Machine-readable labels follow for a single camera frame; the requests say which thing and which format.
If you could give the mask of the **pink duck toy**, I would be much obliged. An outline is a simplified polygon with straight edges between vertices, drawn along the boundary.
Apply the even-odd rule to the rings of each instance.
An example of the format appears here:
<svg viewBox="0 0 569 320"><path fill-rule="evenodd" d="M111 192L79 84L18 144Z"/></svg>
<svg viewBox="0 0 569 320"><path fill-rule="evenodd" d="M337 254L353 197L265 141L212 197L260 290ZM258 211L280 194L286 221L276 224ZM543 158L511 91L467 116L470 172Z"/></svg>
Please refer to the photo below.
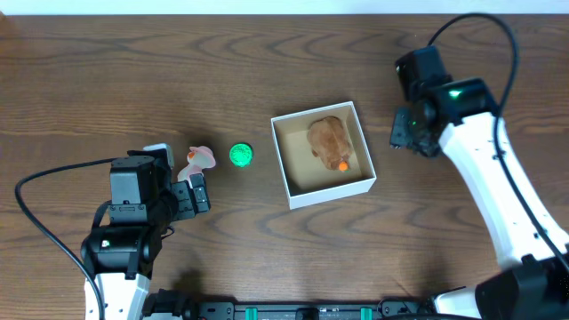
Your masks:
<svg viewBox="0 0 569 320"><path fill-rule="evenodd" d="M212 169L216 165L213 152L206 146L190 147L187 155L188 165L177 175L177 181L187 181L190 186L190 177L194 174L202 174L205 169Z"/></svg>

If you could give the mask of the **brown plush toy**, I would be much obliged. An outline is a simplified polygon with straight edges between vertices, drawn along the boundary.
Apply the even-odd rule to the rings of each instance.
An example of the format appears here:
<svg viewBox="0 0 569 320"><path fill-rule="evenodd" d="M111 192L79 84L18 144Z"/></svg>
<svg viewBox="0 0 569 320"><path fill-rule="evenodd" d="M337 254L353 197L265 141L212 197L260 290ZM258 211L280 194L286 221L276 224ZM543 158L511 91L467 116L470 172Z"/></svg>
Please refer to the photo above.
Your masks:
<svg viewBox="0 0 569 320"><path fill-rule="evenodd" d="M352 147L342 121L336 116L327 116L315 121L307 136L311 152L326 169L347 172Z"/></svg>

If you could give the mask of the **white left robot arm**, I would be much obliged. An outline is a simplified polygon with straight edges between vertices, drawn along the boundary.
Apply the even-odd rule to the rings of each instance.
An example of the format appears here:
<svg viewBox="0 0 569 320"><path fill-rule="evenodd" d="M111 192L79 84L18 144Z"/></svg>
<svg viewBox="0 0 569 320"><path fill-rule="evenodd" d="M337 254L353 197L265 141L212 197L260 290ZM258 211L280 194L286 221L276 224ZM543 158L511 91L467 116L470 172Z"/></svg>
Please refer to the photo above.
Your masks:
<svg viewBox="0 0 569 320"><path fill-rule="evenodd" d="M131 151L112 161L111 198L95 213L81 255L88 319L190 318L185 300L166 302L148 292L154 261L172 223L211 208L203 171L216 165L208 147L192 147L187 165L172 172L165 144Z"/></svg>

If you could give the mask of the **white cardboard box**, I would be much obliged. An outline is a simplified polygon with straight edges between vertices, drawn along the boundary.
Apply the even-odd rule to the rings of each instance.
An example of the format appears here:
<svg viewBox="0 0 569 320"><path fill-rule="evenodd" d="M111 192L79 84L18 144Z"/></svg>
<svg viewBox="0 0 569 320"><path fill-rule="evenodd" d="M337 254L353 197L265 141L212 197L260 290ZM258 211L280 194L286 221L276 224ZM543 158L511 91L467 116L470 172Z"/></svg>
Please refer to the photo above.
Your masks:
<svg viewBox="0 0 569 320"><path fill-rule="evenodd" d="M289 207L368 192L376 181L351 101L271 119Z"/></svg>

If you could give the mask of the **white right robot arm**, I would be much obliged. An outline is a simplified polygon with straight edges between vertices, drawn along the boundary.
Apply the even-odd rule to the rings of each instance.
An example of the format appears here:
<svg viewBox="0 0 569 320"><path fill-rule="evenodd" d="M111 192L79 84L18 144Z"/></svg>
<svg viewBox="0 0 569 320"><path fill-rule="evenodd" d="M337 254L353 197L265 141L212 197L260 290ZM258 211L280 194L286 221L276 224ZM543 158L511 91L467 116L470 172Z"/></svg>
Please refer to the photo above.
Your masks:
<svg viewBox="0 0 569 320"><path fill-rule="evenodd" d="M568 235L527 178L498 104L479 78L403 80L409 108L397 112L390 144L427 157L444 153L468 186L489 231L500 273L441 293L438 314L479 319L566 319Z"/></svg>

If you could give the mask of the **green ball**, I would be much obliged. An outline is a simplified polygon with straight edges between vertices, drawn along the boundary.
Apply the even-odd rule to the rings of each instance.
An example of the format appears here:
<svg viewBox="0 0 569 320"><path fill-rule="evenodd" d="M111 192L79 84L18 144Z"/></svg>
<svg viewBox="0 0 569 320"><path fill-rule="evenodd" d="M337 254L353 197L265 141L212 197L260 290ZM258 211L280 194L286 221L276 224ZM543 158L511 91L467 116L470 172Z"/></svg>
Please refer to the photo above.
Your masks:
<svg viewBox="0 0 569 320"><path fill-rule="evenodd" d="M246 167L253 160L252 147L244 142L234 144L229 150L229 159L236 167Z"/></svg>

